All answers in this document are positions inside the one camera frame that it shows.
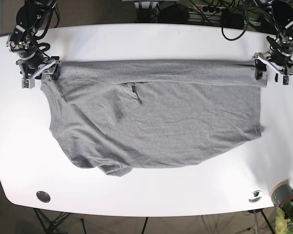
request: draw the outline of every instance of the wire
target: wire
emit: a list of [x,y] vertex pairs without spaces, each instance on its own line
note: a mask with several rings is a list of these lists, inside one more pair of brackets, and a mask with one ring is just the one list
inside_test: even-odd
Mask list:
[[187,9],[195,11],[197,14],[199,14],[202,17],[202,21],[201,21],[202,25],[205,23],[205,17],[201,12],[199,12],[199,11],[197,11],[197,10],[191,8],[191,7],[187,7]]
[[[192,0],[189,0],[194,6],[195,6],[195,8],[197,8],[196,7],[196,5],[195,5],[195,3],[192,1]],[[194,11],[199,11],[199,12],[201,12],[201,14],[203,15],[203,17],[205,17],[205,19],[207,19],[207,21],[210,23],[210,25],[211,26],[214,26],[213,24],[212,24],[212,22],[206,17],[206,15],[199,9],[199,8],[197,8],[197,10],[196,9],[193,9],[193,8],[191,8],[191,7],[187,7],[188,9],[191,9],[191,10],[194,10]]]
[[229,7],[234,7],[234,5],[235,5],[235,0],[233,0],[233,1],[230,3]]
[[51,59],[51,57],[49,55],[47,55],[45,52],[43,52],[41,49],[39,49],[39,47],[33,42],[32,38],[31,38],[31,35],[30,35],[30,32],[29,32],[29,29],[28,29],[28,9],[27,9],[27,4],[26,4],[26,0],[24,0],[24,4],[25,4],[25,21],[26,21],[26,30],[27,30],[27,34],[28,34],[28,38],[29,38],[29,41],[31,43],[33,43],[34,47],[40,51],[42,54],[44,54],[48,59]]
[[258,221],[257,221],[257,216],[256,216],[256,210],[254,210],[254,220],[255,220],[255,233],[260,234],[260,231],[258,229]]
[[214,1],[215,1],[215,0],[212,0],[212,1],[211,1],[211,3],[208,5],[208,8],[209,8],[210,6],[213,6]]
[[222,23],[222,25],[221,25],[221,33],[222,33],[222,35],[224,36],[224,38],[225,38],[226,40],[229,40],[229,41],[238,40],[238,39],[240,39],[240,38],[245,34],[246,30],[248,29],[248,26],[249,26],[249,13],[248,13],[248,8],[247,8],[247,6],[246,6],[246,4],[245,4],[245,2],[244,2],[243,0],[241,0],[241,2],[242,2],[242,5],[243,5],[243,8],[244,8],[243,18],[244,18],[244,20],[246,21],[246,25],[245,25],[245,27],[244,27],[244,29],[243,29],[243,32],[242,32],[239,36],[237,36],[236,38],[232,38],[232,39],[231,39],[231,38],[227,38],[227,37],[226,37],[226,35],[225,35],[225,33],[224,33],[224,25],[225,25],[225,22],[229,19],[230,15],[231,15],[234,11],[236,11],[236,10],[239,9],[239,8],[236,8],[234,11],[231,12],[231,14],[229,14],[229,15],[227,16],[227,18],[223,21],[223,23]]
[[250,216],[251,215],[251,213],[245,214],[244,211],[242,211],[242,214],[244,214],[245,216]]
[[55,28],[57,28],[60,23],[60,13],[59,13],[58,4],[55,5],[54,11],[55,11],[55,14],[57,15],[57,19],[58,19],[57,24],[55,25]]
[[156,4],[156,7],[157,7],[157,9],[158,9],[159,12],[162,11],[161,8],[160,8],[160,6],[158,4]]
[[215,12],[214,14],[212,14],[212,15],[208,16],[208,19],[209,19],[210,17],[212,17],[212,16],[216,15],[216,14],[218,14],[218,13],[217,13],[217,12]]
[[47,24],[46,24],[46,26],[45,26],[45,29],[44,29],[43,33],[41,34],[41,36],[35,36],[35,39],[36,39],[36,40],[41,40],[41,39],[43,39],[43,38],[45,37],[45,35],[47,34],[47,32],[48,32],[48,30],[49,30],[49,27],[50,27],[51,20],[52,20],[53,11],[54,11],[54,10],[51,10],[51,11],[50,11],[50,15],[49,15],[49,18],[48,18],[48,22],[47,22]]

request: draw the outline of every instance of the black cable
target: black cable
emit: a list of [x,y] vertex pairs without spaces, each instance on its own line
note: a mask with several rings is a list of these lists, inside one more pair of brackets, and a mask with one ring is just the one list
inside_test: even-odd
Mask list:
[[227,3],[227,4],[230,4],[230,3],[226,2],[226,1],[223,1],[223,0],[220,0],[220,2],[221,2],[220,6],[224,6],[230,12],[229,8],[225,5],[225,3]]
[[33,42],[32,38],[31,38],[31,35],[30,35],[30,32],[29,32],[29,29],[28,29],[28,9],[27,9],[27,4],[26,4],[26,0],[24,0],[24,3],[25,3],[25,21],[26,21],[26,30],[27,30],[27,34],[28,34],[28,38],[29,38],[29,41],[31,43],[33,43],[34,47],[40,51],[42,54],[44,54],[48,59],[51,59],[51,57],[49,55],[47,55],[45,52],[41,51],[41,49],[39,49],[39,47]]
[[[195,5],[195,3],[192,1],[192,0],[189,0],[195,7],[196,7],[196,5]],[[191,7],[187,7],[188,9],[192,9],[192,10],[194,10],[194,11],[199,11],[199,12],[201,12],[201,14],[203,15],[203,17],[205,17],[205,19],[207,19],[207,21],[211,24],[211,26],[214,26],[212,23],[211,23],[211,21],[206,17],[206,15],[199,9],[199,8],[197,8],[197,10],[195,10],[195,9],[193,9],[193,8],[191,8]]]
[[55,5],[55,9],[54,9],[54,11],[55,11],[55,14],[56,14],[57,19],[58,19],[57,24],[55,25],[54,28],[57,28],[58,25],[59,25],[59,23],[60,23],[60,13],[59,13],[59,7],[58,7],[58,4]]
[[232,2],[230,3],[229,7],[234,7],[235,5],[235,0],[232,0]]
[[158,4],[156,4],[156,7],[158,9],[159,12],[161,12],[162,10],[160,9],[160,6]]
[[142,229],[141,234],[145,233],[145,229],[146,229],[146,226],[147,226],[147,220],[148,220],[148,217],[146,217],[145,224],[143,225],[143,229]]
[[[194,2],[192,2],[192,0],[189,0],[189,1],[196,7],[196,4]],[[206,4],[209,4],[209,2],[206,0],[202,0],[202,1],[205,2]]]
[[50,27],[51,20],[52,20],[53,11],[54,11],[54,10],[51,10],[51,11],[50,11],[50,15],[49,15],[49,18],[48,18],[48,21],[47,21],[47,24],[46,24],[46,26],[45,26],[45,28],[44,28],[43,33],[42,33],[40,36],[35,36],[35,39],[36,39],[36,40],[41,40],[41,39],[43,39],[43,38],[45,37],[45,35],[47,34],[47,32],[48,32],[48,30],[49,30],[49,27]]
[[208,16],[208,19],[209,19],[210,17],[212,17],[212,16],[216,15],[216,14],[218,14],[218,13],[217,13],[217,12],[215,12],[214,14],[212,14],[212,15]]
[[208,8],[210,8],[211,6],[213,6],[215,0],[212,0],[211,3],[207,6]]
[[218,0],[218,2],[217,2],[217,4],[216,4],[216,7],[217,7],[218,5],[221,6],[221,2],[220,2],[220,0]]
[[202,25],[205,23],[205,17],[201,12],[199,12],[199,11],[197,11],[197,10],[191,8],[191,7],[187,7],[187,9],[195,11],[196,13],[198,13],[202,17],[202,21],[201,21]]
[[222,33],[222,35],[224,36],[224,38],[226,40],[229,40],[229,41],[238,40],[238,39],[240,39],[245,34],[246,30],[248,29],[248,26],[249,26],[249,13],[248,13],[248,8],[247,8],[247,6],[246,6],[246,4],[245,4],[245,2],[243,0],[241,0],[241,2],[242,2],[242,5],[243,5],[243,8],[244,8],[243,18],[246,21],[246,25],[245,25],[245,27],[243,29],[243,32],[239,36],[237,36],[236,38],[232,38],[232,39],[231,38],[227,38],[226,35],[225,35],[225,33],[224,33],[224,24],[226,23],[226,21],[230,17],[230,14],[229,14],[227,16],[227,18],[224,20],[224,22],[222,23],[222,25],[221,25],[221,33]]

